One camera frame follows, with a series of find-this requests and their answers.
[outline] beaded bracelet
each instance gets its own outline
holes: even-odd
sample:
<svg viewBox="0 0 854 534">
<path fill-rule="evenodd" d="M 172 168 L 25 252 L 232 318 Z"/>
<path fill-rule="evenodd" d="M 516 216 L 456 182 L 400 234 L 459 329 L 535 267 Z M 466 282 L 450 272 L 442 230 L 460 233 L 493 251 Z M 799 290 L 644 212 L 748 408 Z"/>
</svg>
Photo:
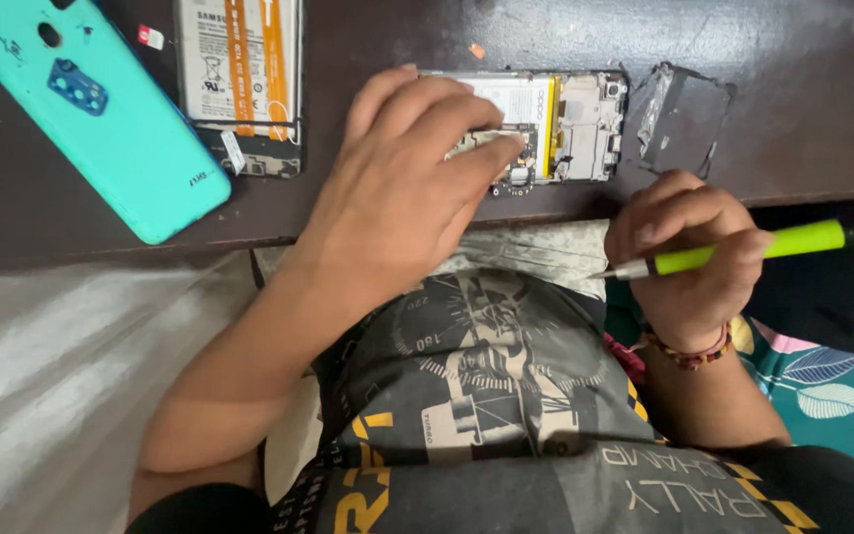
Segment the beaded bracelet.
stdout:
<svg viewBox="0 0 854 534">
<path fill-rule="evenodd" d="M 699 353 L 679 353 L 664 343 L 661 343 L 661 340 L 658 339 L 658 335 L 653 332 L 649 332 L 645 334 L 645 336 L 649 344 L 658 347 L 661 352 L 668 355 L 668 357 L 670 357 L 676 364 L 678 364 L 678 367 L 683 370 L 697 370 L 701 365 L 711 363 L 714 360 L 721 358 L 727 354 L 727 351 L 729 351 L 729 347 L 732 344 L 732 339 L 729 334 L 729 322 L 724 323 L 723 327 L 720 329 L 720 339 L 718 342 L 709 349 Z"/>
</svg>

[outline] black t-shirt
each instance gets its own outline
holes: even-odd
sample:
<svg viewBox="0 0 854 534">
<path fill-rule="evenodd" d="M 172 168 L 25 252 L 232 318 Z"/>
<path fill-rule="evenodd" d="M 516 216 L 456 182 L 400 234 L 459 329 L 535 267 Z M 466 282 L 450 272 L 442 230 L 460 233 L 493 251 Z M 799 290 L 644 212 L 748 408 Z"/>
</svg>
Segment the black t-shirt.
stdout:
<svg viewBox="0 0 854 534">
<path fill-rule="evenodd" d="M 316 362 L 325 430 L 280 503 L 212 484 L 128 532 L 854 532 L 846 455 L 667 446 L 600 313 L 521 274 L 428 278 Z"/>
</svg>

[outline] hand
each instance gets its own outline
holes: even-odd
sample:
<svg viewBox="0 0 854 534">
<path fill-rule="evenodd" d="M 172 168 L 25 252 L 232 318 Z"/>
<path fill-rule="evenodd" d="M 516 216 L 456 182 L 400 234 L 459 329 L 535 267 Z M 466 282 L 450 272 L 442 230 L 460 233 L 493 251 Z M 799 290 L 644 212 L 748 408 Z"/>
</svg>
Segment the hand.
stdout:
<svg viewBox="0 0 854 534">
<path fill-rule="evenodd" d="M 773 235 L 757 230 L 730 193 L 686 171 L 669 171 L 634 194 L 612 222 L 605 253 L 613 265 L 661 252 L 717 244 L 696 271 L 631 281 L 661 342 L 691 354 L 717 344 L 724 323 L 750 300 Z"/>
<path fill-rule="evenodd" d="M 342 150 L 280 273 L 299 273 L 361 318 L 413 287 L 457 248 L 476 207 L 521 138 L 444 156 L 503 114 L 449 78 L 414 66 L 378 74 L 348 113 Z"/>
</svg>

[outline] yellow-green pen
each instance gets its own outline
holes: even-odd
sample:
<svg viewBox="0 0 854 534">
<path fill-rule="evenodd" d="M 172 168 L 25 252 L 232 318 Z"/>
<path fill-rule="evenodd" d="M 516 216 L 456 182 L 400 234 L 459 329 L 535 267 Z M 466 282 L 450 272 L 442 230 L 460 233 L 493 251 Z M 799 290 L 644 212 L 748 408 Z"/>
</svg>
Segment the yellow-green pen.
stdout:
<svg viewBox="0 0 854 534">
<path fill-rule="evenodd" d="M 854 226 L 847 228 L 837 219 L 829 219 L 773 232 L 776 240 L 767 248 L 763 258 L 780 258 L 809 252 L 843 248 L 854 243 Z M 611 271 L 593 274 L 592 278 L 631 280 L 652 275 L 680 273 L 702 267 L 714 253 L 714 246 L 682 252 L 658 254 L 646 260 L 623 263 Z"/>
</svg>

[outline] phone back cover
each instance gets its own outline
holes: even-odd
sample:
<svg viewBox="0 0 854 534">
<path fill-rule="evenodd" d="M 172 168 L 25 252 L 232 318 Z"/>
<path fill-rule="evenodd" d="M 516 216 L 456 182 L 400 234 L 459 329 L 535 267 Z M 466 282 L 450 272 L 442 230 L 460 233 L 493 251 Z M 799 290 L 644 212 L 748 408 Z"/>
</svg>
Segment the phone back cover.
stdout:
<svg viewBox="0 0 854 534">
<path fill-rule="evenodd" d="M 0 0 L 0 82 L 143 241 L 229 198 L 222 169 L 90 0 Z"/>
</svg>

